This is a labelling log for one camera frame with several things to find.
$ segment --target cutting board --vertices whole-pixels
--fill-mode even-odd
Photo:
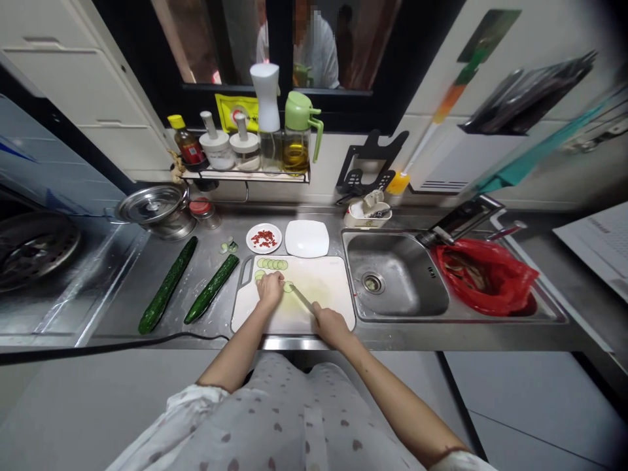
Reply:
[[[273,273],[275,270],[263,269],[257,266],[258,260],[285,260],[288,268],[280,270],[286,281],[292,281],[299,291],[313,303],[318,301],[323,307],[329,307],[342,314],[349,330],[355,327],[355,313],[353,299],[345,262],[337,256],[320,258],[298,258],[295,256],[257,255],[253,258],[253,268],[250,262],[244,264],[242,272],[248,281],[240,280],[240,286],[235,296],[234,315],[231,320],[231,329],[234,332],[242,326],[247,317],[253,312],[257,301],[257,285],[254,275],[258,270]],[[312,335],[312,314],[299,301],[295,293],[285,292],[281,303],[277,306],[273,317],[266,328],[267,334],[302,334]]]

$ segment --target sink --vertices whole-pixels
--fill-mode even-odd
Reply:
[[[406,321],[442,315],[449,294],[428,250],[408,234],[343,233],[358,316]]]
[[[467,237],[482,239],[485,232]],[[353,305],[360,319],[397,323],[565,323],[567,314],[537,279],[530,309],[511,317],[484,315],[449,291],[433,250],[402,230],[342,231]],[[500,244],[511,253],[505,241]]]

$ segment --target small plate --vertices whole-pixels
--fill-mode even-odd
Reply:
[[[275,242],[277,245],[271,245],[270,247],[263,247],[259,243],[254,245],[253,237],[257,236],[259,231],[271,231],[273,233],[273,237],[275,238]],[[247,247],[251,249],[252,252],[258,254],[267,254],[276,251],[281,245],[281,231],[274,224],[269,224],[268,222],[263,222],[262,224],[257,224],[257,226],[253,226],[249,233],[247,234]]]
[[[286,252],[302,258],[316,258],[327,255],[329,233],[319,221],[293,220],[286,229]]]

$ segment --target stainless steel pot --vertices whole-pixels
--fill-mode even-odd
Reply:
[[[166,241],[187,236],[196,226],[196,219],[188,208],[189,187],[183,191],[174,185],[158,185],[140,190],[122,200],[115,209],[111,224],[137,223],[151,234]]]

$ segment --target yellow packet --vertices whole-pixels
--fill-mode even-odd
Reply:
[[[258,131],[259,103],[253,97],[230,97],[215,94],[218,113],[222,130],[227,134],[237,132],[235,117],[238,113],[244,113],[247,117],[247,131],[256,133]]]

